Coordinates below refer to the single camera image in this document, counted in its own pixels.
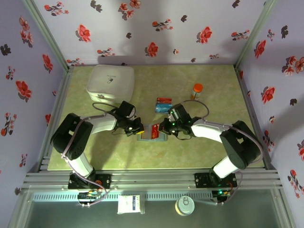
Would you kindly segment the circuit board with green light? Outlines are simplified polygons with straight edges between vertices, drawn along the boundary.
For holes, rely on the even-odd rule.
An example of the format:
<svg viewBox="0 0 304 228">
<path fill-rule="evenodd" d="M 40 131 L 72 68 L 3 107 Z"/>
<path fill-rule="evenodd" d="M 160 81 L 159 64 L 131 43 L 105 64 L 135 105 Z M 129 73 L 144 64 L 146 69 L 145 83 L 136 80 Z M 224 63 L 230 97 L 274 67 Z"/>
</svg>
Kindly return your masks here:
<svg viewBox="0 0 304 228">
<path fill-rule="evenodd" d="M 224 204 L 231 197 L 229 190 L 213 190 L 212 199 L 215 200 L 217 204 Z"/>
</svg>

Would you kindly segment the white paper packet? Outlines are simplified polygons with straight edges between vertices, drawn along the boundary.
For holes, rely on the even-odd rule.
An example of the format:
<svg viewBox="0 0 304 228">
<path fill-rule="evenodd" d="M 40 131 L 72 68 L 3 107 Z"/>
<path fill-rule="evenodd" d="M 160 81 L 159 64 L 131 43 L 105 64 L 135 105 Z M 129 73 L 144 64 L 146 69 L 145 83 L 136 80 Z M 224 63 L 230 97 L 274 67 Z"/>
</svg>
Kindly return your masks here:
<svg viewBox="0 0 304 228">
<path fill-rule="evenodd" d="M 118 196 L 118 214 L 140 213 L 141 197 L 140 195 L 119 195 Z"/>
</svg>

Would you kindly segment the tin can with pull tab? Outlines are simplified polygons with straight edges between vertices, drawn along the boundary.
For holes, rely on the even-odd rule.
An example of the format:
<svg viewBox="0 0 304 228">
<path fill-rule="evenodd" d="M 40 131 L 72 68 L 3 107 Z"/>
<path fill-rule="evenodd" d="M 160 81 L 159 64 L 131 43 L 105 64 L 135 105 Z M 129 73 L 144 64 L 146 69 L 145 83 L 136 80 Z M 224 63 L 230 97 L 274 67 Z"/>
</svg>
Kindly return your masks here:
<svg viewBox="0 0 304 228">
<path fill-rule="evenodd" d="M 175 202 L 175 210 L 181 216 L 188 216 L 195 209 L 194 201 L 189 196 L 182 196 Z"/>
</svg>

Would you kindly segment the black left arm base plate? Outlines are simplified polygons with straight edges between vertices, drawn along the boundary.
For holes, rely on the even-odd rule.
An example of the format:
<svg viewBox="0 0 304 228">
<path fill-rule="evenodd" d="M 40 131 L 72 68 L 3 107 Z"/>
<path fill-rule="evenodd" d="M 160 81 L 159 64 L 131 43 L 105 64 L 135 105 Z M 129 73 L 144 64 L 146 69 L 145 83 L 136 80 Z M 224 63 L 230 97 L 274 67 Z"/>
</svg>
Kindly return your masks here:
<svg viewBox="0 0 304 228">
<path fill-rule="evenodd" d="M 111 178 L 110 174 L 91 174 L 87 177 L 90 181 L 93 181 L 99 185 L 102 185 L 106 189 L 110 189 Z M 74 173 L 70 173 L 68 189 L 69 190 L 82 190 L 82 189 L 98 189 L 99 187 L 81 179 Z"/>
</svg>

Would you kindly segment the aluminium corner post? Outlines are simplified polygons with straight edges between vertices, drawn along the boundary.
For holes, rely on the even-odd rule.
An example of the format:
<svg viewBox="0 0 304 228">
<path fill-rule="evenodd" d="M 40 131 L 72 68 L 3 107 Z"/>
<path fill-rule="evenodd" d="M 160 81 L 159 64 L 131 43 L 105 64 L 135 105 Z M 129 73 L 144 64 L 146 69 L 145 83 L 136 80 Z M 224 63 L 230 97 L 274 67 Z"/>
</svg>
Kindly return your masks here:
<svg viewBox="0 0 304 228">
<path fill-rule="evenodd" d="M 33 20 L 35 21 L 36 25 L 38 26 L 40 32 L 44 36 L 46 42 L 48 43 L 49 47 L 52 49 L 53 53 L 55 54 L 57 60 L 61 64 L 62 68 L 65 72 L 69 71 L 69 66 L 64 59 L 64 55 L 62 54 L 59 46 L 57 45 L 50 29 L 48 28 L 45 20 L 43 19 L 40 11 L 38 10 L 34 0 L 22 0 L 23 4 L 27 8 L 28 12 L 31 14 Z"/>
<path fill-rule="evenodd" d="M 253 29 L 250 32 L 250 35 L 243 47 L 237 62 L 234 64 L 234 70 L 237 71 L 240 64 L 245 60 L 246 56 L 248 55 L 251 46 L 253 45 L 256 37 L 259 35 L 261 29 L 263 28 L 264 24 L 267 22 L 268 18 L 273 11 L 275 5 L 279 2 L 279 0 L 265 0 L 265 4 L 263 6 L 262 12 L 259 15 Z"/>
</svg>

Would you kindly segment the white lidded box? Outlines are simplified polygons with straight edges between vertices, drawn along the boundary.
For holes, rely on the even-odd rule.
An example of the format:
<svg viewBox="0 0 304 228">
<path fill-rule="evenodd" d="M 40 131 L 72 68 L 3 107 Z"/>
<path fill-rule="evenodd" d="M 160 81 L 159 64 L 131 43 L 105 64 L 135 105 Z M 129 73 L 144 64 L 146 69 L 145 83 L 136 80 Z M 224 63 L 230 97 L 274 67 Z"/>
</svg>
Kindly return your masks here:
<svg viewBox="0 0 304 228">
<path fill-rule="evenodd" d="M 131 100 L 134 83 L 132 67 L 97 65 L 92 70 L 86 91 L 93 101 L 120 104 Z"/>
</svg>

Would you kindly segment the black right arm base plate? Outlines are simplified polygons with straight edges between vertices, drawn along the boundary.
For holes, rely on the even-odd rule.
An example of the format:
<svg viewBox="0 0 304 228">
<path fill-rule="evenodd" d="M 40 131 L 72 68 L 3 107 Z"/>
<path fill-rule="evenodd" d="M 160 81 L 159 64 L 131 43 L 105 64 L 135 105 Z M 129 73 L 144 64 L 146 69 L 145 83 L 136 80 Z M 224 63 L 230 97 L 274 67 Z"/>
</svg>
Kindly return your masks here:
<svg viewBox="0 0 304 228">
<path fill-rule="evenodd" d="M 195 173 L 194 181 L 196 188 L 235 188 L 238 185 L 233 173 L 222 179 L 214 173 Z"/>
</svg>

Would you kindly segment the orange-capped pill bottle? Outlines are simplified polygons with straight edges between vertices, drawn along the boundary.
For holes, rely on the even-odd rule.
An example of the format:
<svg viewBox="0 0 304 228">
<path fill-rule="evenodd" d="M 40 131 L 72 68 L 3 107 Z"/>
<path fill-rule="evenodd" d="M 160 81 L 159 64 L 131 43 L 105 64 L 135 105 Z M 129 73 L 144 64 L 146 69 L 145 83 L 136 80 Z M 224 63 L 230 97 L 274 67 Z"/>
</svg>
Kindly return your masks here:
<svg viewBox="0 0 304 228">
<path fill-rule="evenodd" d="M 200 83 L 196 83 L 193 86 L 193 90 L 192 90 L 192 93 L 190 96 L 191 100 L 198 100 L 201 95 L 202 90 L 203 90 L 203 85 Z"/>
</svg>

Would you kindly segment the aluminium front rail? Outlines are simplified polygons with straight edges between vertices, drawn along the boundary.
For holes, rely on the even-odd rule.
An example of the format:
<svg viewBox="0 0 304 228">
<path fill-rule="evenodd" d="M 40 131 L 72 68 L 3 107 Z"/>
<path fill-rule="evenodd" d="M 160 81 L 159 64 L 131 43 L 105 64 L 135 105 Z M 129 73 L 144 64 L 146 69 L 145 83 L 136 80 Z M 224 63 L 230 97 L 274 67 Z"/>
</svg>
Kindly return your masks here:
<svg viewBox="0 0 304 228">
<path fill-rule="evenodd" d="M 97 174 L 110 174 L 110 190 L 196 190 L 195 173 L 208 173 L 207 169 L 154 169 L 154 170 L 100 170 Z M 67 190 L 69 171 L 40 171 L 27 173 L 23 190 Z M 275 170 L 248 168 L 236 174 L 240 190 L 282 189 L 283 184 Z"/>
</svg>

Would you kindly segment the grey-green card holder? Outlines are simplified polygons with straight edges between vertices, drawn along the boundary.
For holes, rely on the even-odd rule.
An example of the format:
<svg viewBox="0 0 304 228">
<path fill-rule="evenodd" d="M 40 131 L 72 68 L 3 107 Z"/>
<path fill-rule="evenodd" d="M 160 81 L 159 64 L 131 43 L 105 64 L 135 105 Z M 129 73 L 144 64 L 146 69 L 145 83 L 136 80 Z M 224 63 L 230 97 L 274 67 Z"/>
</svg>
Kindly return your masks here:
<svg viewBox="0 0 304 228">
<path fill-rule="evenodd" d="M 168 140 L 168 136 L 166 134 L 163 134 L 159 132 L 159 138 L 158 139 L 151 139 L 151 129 L 153 124 L 145 124 L 144 125 L 144 132 L 142 134 L 139 134 L 137 137 L 137 141 L 140 142 L 165 142 Z"/>
</svg>

